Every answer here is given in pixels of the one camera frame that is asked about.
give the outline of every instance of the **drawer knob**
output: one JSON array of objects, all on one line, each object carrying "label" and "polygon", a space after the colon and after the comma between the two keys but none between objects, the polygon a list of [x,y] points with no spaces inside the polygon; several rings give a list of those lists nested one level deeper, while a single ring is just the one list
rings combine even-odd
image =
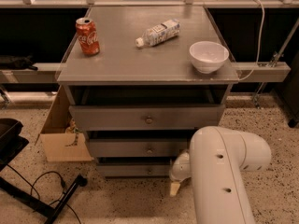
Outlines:
[{"label": "drawer knob", "polygon": [[147,124],[151,124],[152,123],[152,117],[151,116],[147,116],[146,117],[146,123]]}]

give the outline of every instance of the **white cable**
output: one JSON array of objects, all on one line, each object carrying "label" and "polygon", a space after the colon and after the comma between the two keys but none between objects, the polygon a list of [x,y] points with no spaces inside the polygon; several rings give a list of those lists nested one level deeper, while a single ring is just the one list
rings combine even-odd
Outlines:
[{"label": "white cable", "polygon": [[[263,20],[264,20],[264,8],[263,8],[263,4],[261,2],[261,0],[253,0],[254,2],[258,3],[261,5],[261,8],[262,8],[262,21],[261,21],[261,25],[260,25],[260,32],[259,32],[259,40],[258,40],[258,52],[257,52],[257,55],[256,55],[256,64],[258,64],[258,61],[259,61],[259,57],[260,57],[260,50],[261,50],[261,37],[262,37],[262,29],[263,29]],[[246,75],[245,77],[243,78],[240,78],[239,81],[241,80],[244,80],[244,79],[247,79],[248,77],[250,77],[252,75],[252,73],[254,72],[254,70],[252,69],[248,75]]]}]

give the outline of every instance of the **white bottle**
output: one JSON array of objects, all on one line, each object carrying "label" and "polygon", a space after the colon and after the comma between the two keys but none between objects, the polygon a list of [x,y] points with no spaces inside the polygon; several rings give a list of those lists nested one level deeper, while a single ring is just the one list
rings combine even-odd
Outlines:
[{"label": "white bottle", "polygon": [[139,48],[147,45],[153,47],[179,34],[179,21],[172,19],[151,27],[135,43]]}]

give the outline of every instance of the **black chair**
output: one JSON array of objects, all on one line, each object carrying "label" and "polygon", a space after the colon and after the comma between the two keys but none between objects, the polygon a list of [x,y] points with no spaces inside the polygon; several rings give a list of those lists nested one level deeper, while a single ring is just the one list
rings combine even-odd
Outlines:
[{"label": "black chair", "polygon": [[[21,128],[22,124],[15,119],[0,119],[0,172],[29,143],[27,139],[19,136]],[[87,179],[78,175],[73,184],[66,192],[64,192],[64,195],[58,204],[55,207],[51,207],[34,196],[11,185],[4,178],[0,177],[0,189],[46,217],[47,220],[45,224],[53,223],[67,205],[68,200],[71,198],[77,187],[84,187],[86,184]]]}]

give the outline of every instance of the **cardboard box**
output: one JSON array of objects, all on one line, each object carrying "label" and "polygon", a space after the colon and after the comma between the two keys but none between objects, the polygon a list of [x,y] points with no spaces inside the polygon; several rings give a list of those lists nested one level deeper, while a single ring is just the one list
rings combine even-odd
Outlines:
[{"label": "cardboard box", "polygon": [[91,161],[83,133],[65,133],[71,119],[68,107],[64,88],[60,87],[40,133],[47,161]]}]

